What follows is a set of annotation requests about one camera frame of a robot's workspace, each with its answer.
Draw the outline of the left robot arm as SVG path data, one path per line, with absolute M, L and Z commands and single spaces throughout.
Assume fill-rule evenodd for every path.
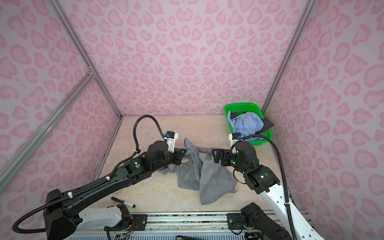
M 185 149 L 168 150 L 164 141 L 156 141 L 139 156 L 124 162 L 109 175 L 89 184 L 61 192 L 55 189 L 47 194 L 44 221 L 49 240 L 63 240 L 84 223 L 80 212 L 98 200 L 123 188 L 130 187 L 151 177 L 152 173 L 168 165 L 181 165 Z

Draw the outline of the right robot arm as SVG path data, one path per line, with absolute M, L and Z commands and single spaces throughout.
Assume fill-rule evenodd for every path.
M 215 163 L 231 166 L 240 172 L 246 185 L 271 207 L 280 223 L 276 223 L 255 203 L 241 209 L 242 224 L 261 231 L 270 240 L 321 240 L 322 236 L 309 224 L 289 198 L 285 181 L 268 167 L 261 165 L 255 148 L 238 141 L 227 149 L 213 149 Z

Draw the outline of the grey long sleeve shirt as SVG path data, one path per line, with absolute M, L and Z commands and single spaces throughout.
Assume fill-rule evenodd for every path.
M 180 166 L 169 165 L 160 172 L 176 173 L 178 187 L 199 192 L 202 205 L 216 202 L 226 194 L 235 194 L 237 181 L 226 167 L 216 164 L 213 159 L 212 148 L 195 146 L 188 138 L 184 140 L 187 150 L 184 158 L 186 162 Z

